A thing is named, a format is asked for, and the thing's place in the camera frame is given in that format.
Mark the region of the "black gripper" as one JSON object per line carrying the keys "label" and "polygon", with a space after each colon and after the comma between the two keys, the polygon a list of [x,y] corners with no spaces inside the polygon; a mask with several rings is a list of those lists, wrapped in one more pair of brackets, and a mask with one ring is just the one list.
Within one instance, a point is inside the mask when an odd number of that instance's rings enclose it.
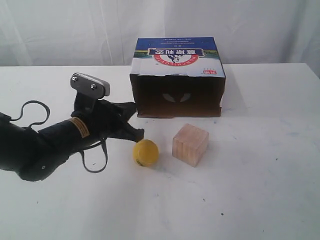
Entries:
{"label": "black gripper", "polygon": [[114,138],[139,142],[144,138],[143,128],[134,128],[128,121],[137,112],[135,102],[110,102],[105,99],[93,99],[78,93],[74,100],[74,111],[71,114],[70,139],[83,140],[79,127],[86,127],[86,138]]}

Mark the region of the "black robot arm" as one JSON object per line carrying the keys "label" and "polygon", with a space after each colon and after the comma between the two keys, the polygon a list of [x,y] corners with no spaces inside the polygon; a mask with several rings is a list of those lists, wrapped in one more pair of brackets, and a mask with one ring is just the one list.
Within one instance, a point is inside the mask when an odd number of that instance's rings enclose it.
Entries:
{"label": "black robot arm", "polygon": [[46,179],[70,156],[102,147],[108,154],[108,138],[139,142],[145,130],[136,129],[129,119],[136,113],[134,102],[113,103],[77,93],[70,118],[35,131],[31,125],[13,124],[9,115],[0,115],[0,168],[15,172],[22,180]]}

